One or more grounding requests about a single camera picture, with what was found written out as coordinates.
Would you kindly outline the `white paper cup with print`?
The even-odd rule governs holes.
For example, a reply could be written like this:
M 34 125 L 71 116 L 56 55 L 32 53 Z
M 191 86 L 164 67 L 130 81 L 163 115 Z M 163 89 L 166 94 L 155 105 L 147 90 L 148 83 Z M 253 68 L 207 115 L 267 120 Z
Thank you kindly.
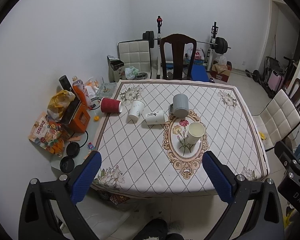
M 192 122 L 187 130 L 187 143 L 195 145 L 197 141 L 204 136 L 206 132 L 205 126 L 200 122 Z

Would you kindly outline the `white floral paper cup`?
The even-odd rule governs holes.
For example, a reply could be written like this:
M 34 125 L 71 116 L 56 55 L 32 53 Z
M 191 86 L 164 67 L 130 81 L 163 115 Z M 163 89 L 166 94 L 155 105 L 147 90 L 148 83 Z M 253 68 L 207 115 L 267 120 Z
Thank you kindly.
M 145 104 L 140 100 L 134 100 L 131 104 L 131 108 L 129 110 L 129 118 L 133 121 L 138 121 L 140 116 L 142 115 Z

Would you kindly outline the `orange snack bag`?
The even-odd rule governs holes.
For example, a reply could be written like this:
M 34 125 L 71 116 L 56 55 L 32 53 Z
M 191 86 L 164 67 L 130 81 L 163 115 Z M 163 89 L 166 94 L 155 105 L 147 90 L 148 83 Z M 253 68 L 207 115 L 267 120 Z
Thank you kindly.
M 65 129 L 43 112 L 32 126 L 28 139 L 51 154 L 61 157 L 65 136 Z

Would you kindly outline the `yellow object on chair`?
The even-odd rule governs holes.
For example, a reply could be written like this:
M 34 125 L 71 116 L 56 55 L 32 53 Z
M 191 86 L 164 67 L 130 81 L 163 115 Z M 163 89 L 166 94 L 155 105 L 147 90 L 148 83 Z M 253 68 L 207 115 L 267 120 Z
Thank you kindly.
M 259 132 L 259 135 L 260 135 L 261 140 L 266 140 L 267 139 L 265 134 L 263 134 L 262 132 Z

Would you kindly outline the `white padded chair right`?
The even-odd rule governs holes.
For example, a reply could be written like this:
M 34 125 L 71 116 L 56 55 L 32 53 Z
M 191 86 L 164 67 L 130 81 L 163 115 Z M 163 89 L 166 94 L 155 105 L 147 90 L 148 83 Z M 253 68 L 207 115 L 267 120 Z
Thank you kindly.
M 300 113 L 284 90 L 279 90 L 259 115 L 253 115 L 266 152 L 288 137 L 300 125 Z

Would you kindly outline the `floral diamond pattern tablecloth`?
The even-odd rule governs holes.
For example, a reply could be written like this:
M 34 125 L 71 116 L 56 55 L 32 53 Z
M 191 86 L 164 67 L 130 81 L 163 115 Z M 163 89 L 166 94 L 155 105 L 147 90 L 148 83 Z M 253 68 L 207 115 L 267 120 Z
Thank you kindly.
M 169 113 L 173 97 L 185 94 L 184 119 Z M 102 165 L 92 187 L 132 198 L 204 196 L 214 187 L 202 167 L 212 151 L 235 174 L 259 180 L 269 174 L 264 147 L 253 117 L 234 86 L 195 81 L 120 81 L 112 96 L 123 103 L 120 114 L 101 119 L 96 149 Z M 138 121 L 129 118 L 134 100 L 145 104 Z M 147 125 L 145 115 L 163 110 L 166 122 Z M 187 130 L 200 122 L 206 132 L 195 145 Z

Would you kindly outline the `yellow plastic bag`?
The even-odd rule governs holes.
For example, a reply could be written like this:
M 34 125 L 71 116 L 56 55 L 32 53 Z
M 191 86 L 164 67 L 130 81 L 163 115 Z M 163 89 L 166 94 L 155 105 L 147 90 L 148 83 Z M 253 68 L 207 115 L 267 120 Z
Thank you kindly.
M 55 94 L 47 106 L 48 116 L 56 122 L 59 122 L 70 103 L 74 101 L 75 94 L 67 90 L 61 90 Z

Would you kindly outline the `glass ashtray tray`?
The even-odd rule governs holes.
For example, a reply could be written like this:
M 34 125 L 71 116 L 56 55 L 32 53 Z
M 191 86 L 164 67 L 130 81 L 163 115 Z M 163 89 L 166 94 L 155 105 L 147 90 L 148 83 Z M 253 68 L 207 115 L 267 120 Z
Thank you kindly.
M 102 83 L 99 86 L 99 90 L 96 94 L 98 98 L 111 98 L 117 89 L 117 83 Z

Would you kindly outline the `grey ribbed mug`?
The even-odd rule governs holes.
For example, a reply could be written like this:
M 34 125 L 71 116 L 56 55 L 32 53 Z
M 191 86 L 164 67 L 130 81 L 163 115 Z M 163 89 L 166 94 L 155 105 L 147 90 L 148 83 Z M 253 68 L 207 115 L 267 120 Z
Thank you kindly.
M 189 99 L 185 94 L 177 94 L 169 107 L 169 113 L 177 118 L 184 119 L 189 113 Z

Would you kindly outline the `orange drink bottle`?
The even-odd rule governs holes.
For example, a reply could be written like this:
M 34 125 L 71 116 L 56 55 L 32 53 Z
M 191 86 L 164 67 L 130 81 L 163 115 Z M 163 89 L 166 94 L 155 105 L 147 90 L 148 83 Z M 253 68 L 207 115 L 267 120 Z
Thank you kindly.
M 72 83 L 73 90 L 75 91 L 76 95 L 79 97 L 81 103 L 85 105 L 87 108 L 90 108 L 92 103 L 83 81 L 79 79 L 77 76 L 74 76 L 72 78 L 72 81 L 73 81 Z

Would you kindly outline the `black bottle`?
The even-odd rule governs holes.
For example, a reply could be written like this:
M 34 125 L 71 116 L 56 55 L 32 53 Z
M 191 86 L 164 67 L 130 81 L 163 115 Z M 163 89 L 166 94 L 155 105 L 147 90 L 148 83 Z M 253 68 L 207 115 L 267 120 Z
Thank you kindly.
M 73 92 L 73 88 L 72 88 L 72 85 L 69 81 L 69 79 L 67 78 L 66 75 L 63 75 L 59 78 L 59 83 L 61 84 L 61 87 L 64 89 L 64 90 L 67 90 L 69 92 Z

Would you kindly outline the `tall printed carton box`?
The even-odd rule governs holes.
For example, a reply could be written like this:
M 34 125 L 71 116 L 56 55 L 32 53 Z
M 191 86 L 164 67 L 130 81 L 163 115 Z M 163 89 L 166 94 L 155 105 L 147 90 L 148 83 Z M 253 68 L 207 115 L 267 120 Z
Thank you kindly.
M 108 77 L 110 82 L 118 82 L 119 80 L 125 80 L 125 64 L 118 58 L 111 55 L 107 56 L 108 61 Z

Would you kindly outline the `green white plastic bag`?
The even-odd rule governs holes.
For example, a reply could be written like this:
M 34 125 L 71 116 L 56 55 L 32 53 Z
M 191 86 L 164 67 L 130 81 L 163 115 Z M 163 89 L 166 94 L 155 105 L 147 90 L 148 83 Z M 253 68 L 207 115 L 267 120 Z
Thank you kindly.
M 125 77 L 127 80 L 134 80 L 138 73 L 139 73 L 138 68 L 135 68 L 134 66 L 125 68 Z

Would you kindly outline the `white red plastic bag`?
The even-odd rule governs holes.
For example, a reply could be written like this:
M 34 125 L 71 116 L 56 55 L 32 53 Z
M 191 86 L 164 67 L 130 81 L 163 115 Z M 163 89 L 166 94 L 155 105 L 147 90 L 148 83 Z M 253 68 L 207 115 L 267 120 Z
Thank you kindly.
M 193 52 L 194 52 L 193 47 L 190 47 L 187 50 L 187 54 L 188 54 L 189 59 L 191 58 Z M 204 61 L 205 60 L 205 53 L 204 53 L 204 50 L 202 48 L 200 48 L 200 47 L 196 48 L 196 51 L 195 51 L 195 54 L 194 54 L 194 60 L 197 60 L 197 61 Z

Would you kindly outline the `barbell with black plates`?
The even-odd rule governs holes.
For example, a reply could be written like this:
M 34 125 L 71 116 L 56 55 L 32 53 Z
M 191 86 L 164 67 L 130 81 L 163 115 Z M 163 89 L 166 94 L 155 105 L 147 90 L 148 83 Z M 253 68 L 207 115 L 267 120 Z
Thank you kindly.
M 196 41 L 193 38 L 187 37 L 183 34 L 172 34 L 170 37 L 161 38 L 160 34 L 157 38 L 154 37 L 154 31 L 145 31 L 142 34 L 142 40 L 146 40 L 149 42 L 150 48 L 154 48 L 155 44 L 158 42 L 160 46 L 164 46 L 165 43 L 173 44 L 173 42 L 177 42 L 177 44 L 208 44 L 212 50 L 214 50 L 217 54 L 225 54 L 231 47 L 229 47 L 226 39 L 222 37 L 216 37 L 214 42 L 204 42 L 204 41 Z

